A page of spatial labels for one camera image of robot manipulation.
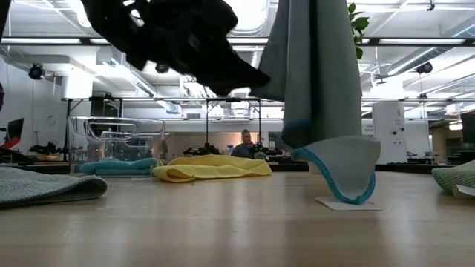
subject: white paper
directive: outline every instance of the white paper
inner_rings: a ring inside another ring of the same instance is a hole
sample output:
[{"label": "white paper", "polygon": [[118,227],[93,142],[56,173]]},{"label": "white paper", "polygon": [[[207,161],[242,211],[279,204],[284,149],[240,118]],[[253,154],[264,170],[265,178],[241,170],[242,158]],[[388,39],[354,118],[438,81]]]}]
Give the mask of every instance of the white paper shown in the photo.
[{"label": "white paper", "polygon": [[353,205],[343,203],[342,201],[337,200],[335,197],[317,197],[315,200],[321,202],[326,207],[331,208],[334,211],[382,211],[381,208],[369,201],[366,201],[361,205]]},{"label": "white paper", "polygon": [[475,188],[470,188],[463,185],[455,185],[453,188],[453,195],[455,197],[461,198],[474,198],[475,197]]}]

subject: desk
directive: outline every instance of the desk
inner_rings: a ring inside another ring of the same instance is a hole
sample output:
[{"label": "desk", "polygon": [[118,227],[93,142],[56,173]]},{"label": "desk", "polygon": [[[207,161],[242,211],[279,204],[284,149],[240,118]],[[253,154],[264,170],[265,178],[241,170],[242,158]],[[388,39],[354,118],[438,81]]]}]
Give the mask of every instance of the desk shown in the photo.
[{"label": "desk", "polygon": [[475,266],[475,202],[430,176],[377,173],[384,211],[331,211],[319,176],[167,184],[0,211],[2,267]]}]

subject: wooden table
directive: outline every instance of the wooden table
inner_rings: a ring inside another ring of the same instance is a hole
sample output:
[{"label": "wooden table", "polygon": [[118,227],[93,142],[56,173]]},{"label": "wooden table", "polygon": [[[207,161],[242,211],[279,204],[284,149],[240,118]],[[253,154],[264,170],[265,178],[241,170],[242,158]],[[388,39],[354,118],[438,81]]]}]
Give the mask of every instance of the wooden table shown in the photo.
[{"label": "wooden table", "polygon": [[0,266],[475,266],[475,200],[378,173],[383,211],[332,211],[321,177],[111,179],[99,200],[0,211]]}]

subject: ceiling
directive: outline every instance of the ceiling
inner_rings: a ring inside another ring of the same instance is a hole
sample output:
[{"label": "ceiling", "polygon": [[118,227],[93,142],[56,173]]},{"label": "ceiling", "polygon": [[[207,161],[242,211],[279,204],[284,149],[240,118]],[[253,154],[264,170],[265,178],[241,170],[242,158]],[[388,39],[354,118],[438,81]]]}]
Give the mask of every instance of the ceiling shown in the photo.
[{"label": "ceiling", "polygon": [[[5,29],[5,36],[67,36],[100,37],[87,21],[82,18],[79,0],[15,0]],[[235,10],[240,23],[231,36],[268,36],[275,19],[278,0],[225,0]],[[430,0],[354,0],[357,11],[368,16],[370,26],[366,36],[383,37],[452,37],[460,29],[475,25],[475,0],[435,0],[435,8],[427,11]],[[237,47],[238,54],[249,64],[257,67],[262,47]],[[460,47],[430,58],[433,71],[430,74],[402,71],[381,83],[377,74],[385,75],[391,67],[402,66],[427,52],[419,47],[364,47],[364,57],[359,61],[361,87],[365,97],[415,97],[421,92],[429,97],[448,98],[451,96],[473,97],[475,77],[471,78],[475,67],[475,48]],[[139,96],[136,88],[123,76],[108,71],[108,66],[98,62],[99,47],[34,47],[15,46],[9,49],[12,58],[28,56],[57,55],[69,56],[84,65],[99,80],[94,82],[94,90],[112,92],[115,96]],[[49,71],[67,76],[68,72],[59,65],[45,65]],[[186,96],[183,80],[173,70],[158,74],[150,62],[143,71],[137,72],[146,83],[153,86],[161,96]],[[239,90],[246,95],[246,90]],[[446,114],[447,103],[440,102],[427,106],[433,116]],[[416,108],[419,103],[406,104]],[[370,114],[364,106],[363,114]]]}]

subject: transparent container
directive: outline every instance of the transparent container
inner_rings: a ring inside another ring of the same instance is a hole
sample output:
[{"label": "transparent container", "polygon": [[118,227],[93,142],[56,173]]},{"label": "transparent container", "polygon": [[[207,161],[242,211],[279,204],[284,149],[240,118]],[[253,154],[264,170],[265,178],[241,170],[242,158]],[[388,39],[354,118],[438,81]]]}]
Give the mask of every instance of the transparent container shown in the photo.
[{"label": "transparent container", "polygon": [[[123,164],[141,159],[154,162],[150,160],[153,158],[160,162],[164,134],[164,123],[157,119],[71,116],[68,118],[71,173],[84,173],[82,165],[107,160]],[[136,177],[151,176],[151,171],[134,173],[134,170],[121,171],[119,168],[112,171],[101,170],[101,174],[97,174]]]}]

